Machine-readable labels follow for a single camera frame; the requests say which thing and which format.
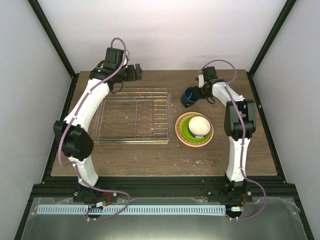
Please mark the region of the white and teal bowl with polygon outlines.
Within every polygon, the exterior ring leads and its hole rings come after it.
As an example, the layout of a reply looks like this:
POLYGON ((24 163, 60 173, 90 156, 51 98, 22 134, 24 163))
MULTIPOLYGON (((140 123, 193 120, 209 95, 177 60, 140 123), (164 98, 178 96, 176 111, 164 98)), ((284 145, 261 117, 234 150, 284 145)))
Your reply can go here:
POLYGON ((202 139, 210 133, 211 124, 203 116, 194 116, 188 122, 188 131, 192 137, 202 139))

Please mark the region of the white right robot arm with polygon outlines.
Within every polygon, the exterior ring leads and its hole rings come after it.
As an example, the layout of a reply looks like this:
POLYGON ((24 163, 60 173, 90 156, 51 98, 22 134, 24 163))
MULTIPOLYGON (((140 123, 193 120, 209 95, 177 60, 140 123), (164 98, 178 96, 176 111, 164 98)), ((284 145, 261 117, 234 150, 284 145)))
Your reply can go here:
POLYGON ((198 99, 216 98, 225 106, 223 125, 230 146, 222 195, 225 200, 232 202, 243 196, 247 187, 247 152, 256 131, 255 102, 236 93, 226 80, 218 78, 213 66, 202 68, 196 79, 198 99))

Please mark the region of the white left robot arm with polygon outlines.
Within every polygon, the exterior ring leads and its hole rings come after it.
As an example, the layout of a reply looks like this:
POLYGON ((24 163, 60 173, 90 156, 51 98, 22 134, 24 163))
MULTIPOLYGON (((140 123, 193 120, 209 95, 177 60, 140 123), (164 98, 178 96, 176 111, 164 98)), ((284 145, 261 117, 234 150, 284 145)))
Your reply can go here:
POLYGON ((78 183, 86 187, 85 197, 91 202, 101 198, 102 189, 96 185, 99 177, 92 162, 94 141, 88 133, 89 126, 98 106, 112 92, 115 84, 142 79, 140 65, 129 65, 128 62, 127 49, 107 48, 105 59, 90 72, 75 107, 64 120, 57 120, 53 125, 58 162, 64 167, 62 156, 68 158, 76 171, 78 183))

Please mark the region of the dark blue ceramic mug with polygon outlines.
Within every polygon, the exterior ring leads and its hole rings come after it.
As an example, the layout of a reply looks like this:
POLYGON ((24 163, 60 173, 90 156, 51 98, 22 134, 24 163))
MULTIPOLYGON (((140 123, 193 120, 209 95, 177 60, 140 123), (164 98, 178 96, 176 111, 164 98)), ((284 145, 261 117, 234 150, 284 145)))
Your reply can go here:
POLYGON ((185 108, 189 108, 199 100, 195 87, 188 87, 182 94, 180 101, 185 108))

